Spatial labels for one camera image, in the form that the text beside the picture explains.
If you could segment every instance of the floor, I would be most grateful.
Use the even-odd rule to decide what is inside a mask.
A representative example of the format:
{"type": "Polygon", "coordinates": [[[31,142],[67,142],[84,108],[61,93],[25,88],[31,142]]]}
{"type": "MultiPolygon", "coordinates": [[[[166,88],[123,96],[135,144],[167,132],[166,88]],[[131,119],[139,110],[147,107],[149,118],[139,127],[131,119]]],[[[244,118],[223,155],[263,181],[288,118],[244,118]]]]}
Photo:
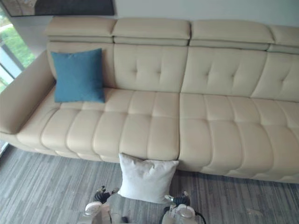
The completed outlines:
{"type": "MultiPolygon", "coordinates": [[[[75,224],[101,185],[121,185],[119,164],[10,147],[0,158],[0,224],[75,224]]],[[[177,171],[170,193],[183,190],[208,224],[299,224],[299,184],[177,171]]],[[[165,207],[120,195],[109,203],[137,224],[157,224],[165,207]]]]}

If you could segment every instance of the wall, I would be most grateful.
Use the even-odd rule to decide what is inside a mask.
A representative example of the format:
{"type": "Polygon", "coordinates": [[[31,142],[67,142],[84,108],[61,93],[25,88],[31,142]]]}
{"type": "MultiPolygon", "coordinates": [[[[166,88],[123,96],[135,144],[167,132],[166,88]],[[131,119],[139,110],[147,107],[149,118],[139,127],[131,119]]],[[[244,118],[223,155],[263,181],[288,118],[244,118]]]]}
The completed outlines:
{"type": "MultiPolygon", "coordinates": [[[[114,0],[117,17],[239,19],[299,27],[299,0],[114,0]]],[[[35,55],[44,49],[51,16],[10,18],[35,55]]]]}

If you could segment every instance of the seat cushion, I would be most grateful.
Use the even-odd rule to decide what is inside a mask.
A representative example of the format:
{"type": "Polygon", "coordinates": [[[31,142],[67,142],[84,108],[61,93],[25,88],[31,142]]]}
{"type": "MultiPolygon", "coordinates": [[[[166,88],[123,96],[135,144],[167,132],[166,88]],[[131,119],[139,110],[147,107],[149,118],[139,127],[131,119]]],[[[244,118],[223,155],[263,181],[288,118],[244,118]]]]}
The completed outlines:
{"type": "Polygon", "coordinates": [[[182,93],[180,169],[299,182],[299,103],[182,93]]]}
{"type": "Polygon", "coordinates": [[[176,160],[179,94],[104,89],[106,103],[55,103],[53,89],[18,133],[37,152],[118,162],[118,153],[176,160]]]}

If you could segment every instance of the throw pillow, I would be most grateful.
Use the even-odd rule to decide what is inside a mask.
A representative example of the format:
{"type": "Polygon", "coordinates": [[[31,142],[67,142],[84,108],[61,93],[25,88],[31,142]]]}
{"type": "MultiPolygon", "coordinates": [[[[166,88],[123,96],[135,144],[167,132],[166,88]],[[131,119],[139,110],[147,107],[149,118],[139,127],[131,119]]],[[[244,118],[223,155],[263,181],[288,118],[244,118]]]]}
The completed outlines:
{"type": "Polygon", "coordinates": [[[51,54],[57,73],[56,102],[105,102],[101,49],[51,54]]]}
{"type": "Polygon", "coordinates": [[[122,184],[118,191],[123,197],[153,203],[166,203],[169,187],[178,161],[140,160],[119,154],[122,184]]]}

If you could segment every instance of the window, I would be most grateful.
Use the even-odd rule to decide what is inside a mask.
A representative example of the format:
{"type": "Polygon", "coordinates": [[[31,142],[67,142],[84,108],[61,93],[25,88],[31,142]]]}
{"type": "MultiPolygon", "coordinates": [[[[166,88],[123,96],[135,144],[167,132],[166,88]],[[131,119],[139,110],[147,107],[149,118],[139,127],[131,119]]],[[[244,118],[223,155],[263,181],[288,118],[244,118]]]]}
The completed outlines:
{"type": "MultiPolygon", "coordinates": [[[[34,59],[0,7],[0,94],[34,59]]],[[[6,145],[0,140],[0,156],[6,145]]]]}

